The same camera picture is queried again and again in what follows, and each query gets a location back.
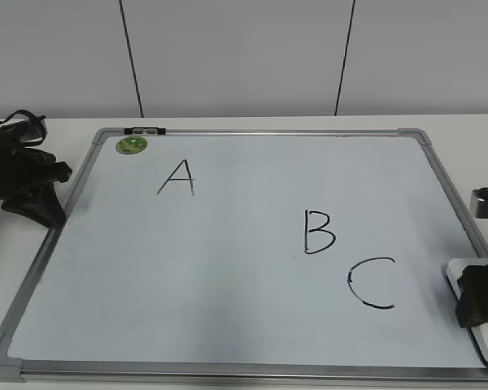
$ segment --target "gray plastic corner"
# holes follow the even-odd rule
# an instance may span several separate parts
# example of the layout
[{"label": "gray plastic corner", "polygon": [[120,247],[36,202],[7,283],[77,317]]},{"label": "gray plastic corner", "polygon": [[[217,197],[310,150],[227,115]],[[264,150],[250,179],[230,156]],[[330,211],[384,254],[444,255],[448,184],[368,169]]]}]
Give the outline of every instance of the gray plastic corner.
[{"label": "gray plastic corner", "polygon": [[118,136],[120,134],[120,128],[100,128],[94,136],[93,144],[102,144],[108,137]]},{"label": "gray plastic corner", "polygon": [[0,332],[0,382],[25,382],[21,377],[22,359],[7,356],[11,338]]},{"label": "gray plastic corner", "polygon": [[413,137],[422,145],[432,145],[428,134],[420,128],[399,128],[398,133],[404,137]]}]

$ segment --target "black line on wall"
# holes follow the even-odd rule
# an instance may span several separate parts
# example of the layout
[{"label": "black line on wall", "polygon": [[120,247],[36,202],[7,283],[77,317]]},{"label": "black line on wall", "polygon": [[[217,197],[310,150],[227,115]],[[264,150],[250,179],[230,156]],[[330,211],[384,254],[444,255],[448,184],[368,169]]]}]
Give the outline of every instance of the black line on wall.
[{"label": "black line on wall", "polygon": [[340,104],[340,95],[342,94],[343,74],[345,73],[345,64],[347,61],[347,51],[349,50],[349,40],[351,39],[352,18],[355,15],[355,7],[356,7],[356,0],[352,0],[351,18],[349,19],[349,30],[347,31],[345,51],[343,53],[342,74],[340,75],[340,85],[338,86],[338,95],[336,96],[336,106],[334,107],[334,116],[338,114],[338,105]]},{"label": "black line on wall", "polygon": [[130,67],[132,68],[133,83],[136,86],[137,104],[139,105],[139,115],[142,118],[144,118],[145,114],[143,114],[143,105],[141,103],[141,94],[139,93],[139,84],[137,83],[136,67],[133,64],[132,46],[130,46],[130,38],[129,38],[129,31],[127,29],[127,21],[124,17],[123,0],[119,0],[119,3],[120,3],[121,19],[123,20],[124,37],[125,37],[125,40],[127,41],[127,49],[129,50]]}]

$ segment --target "whiteboard surface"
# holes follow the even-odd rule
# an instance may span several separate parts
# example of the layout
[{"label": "whiteboard surface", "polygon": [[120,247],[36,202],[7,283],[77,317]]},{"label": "whiteboard surface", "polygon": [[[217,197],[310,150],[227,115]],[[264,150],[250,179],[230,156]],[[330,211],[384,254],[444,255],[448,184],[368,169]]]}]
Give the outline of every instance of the whiteboard surface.
[{"label": "whiteboard surface", "polygon": [[[150,136],[135,155],[119,139],[104,143],[9,356],[482,367],[443,277],[477,255],[413,138]],[[188,181],[156,195],[185,158],[194,197]],[[304,253],[305,210],[329,215],[327,250]],[[373,257],[395,262],[358,266],[351,285],[393,309],[347,284]]]}]

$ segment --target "round sticker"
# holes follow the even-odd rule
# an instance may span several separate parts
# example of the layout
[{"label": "round sticker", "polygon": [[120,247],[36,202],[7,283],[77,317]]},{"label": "round sticker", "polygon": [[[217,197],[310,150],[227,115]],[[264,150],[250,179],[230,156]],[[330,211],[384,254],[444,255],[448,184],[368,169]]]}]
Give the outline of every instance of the round sticker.
[{"label": "round sticker", "polygon": [[148,142],[142,136],[127,136],[115,144],[115,149],[121,154],[137,154],[148,146]]}]

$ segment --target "tabletop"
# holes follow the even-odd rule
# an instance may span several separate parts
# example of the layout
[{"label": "tabletop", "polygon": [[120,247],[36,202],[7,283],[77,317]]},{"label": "tabletop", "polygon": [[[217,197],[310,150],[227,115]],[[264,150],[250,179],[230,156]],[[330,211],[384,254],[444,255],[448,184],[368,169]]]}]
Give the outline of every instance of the tabletop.
[{"label": "tabletop", "polygon": [[[488,115],[402,115],[402,116],[325,116],[267,118],[119,118],[119,119],[47,119],[49,132],[42,149],[55,154],[77,171],[90,142],[100,128],[158,126],[182,129],[240,130],[386,130],[421,128],[451,177],[460,196],[468,205],[473,189],[488,186]],[[64,202],[72,181],[56,184]],[[488,242],[488,220],[477,225]],[[0,210],[0,322],[20,286],[46,234],[34,222]],[[130,388],[169,388],[170,385],[130,384]],[[194,385],[173,385],[192,389]],[[123,383],[0,383],[0,389],[116,389]]]}]

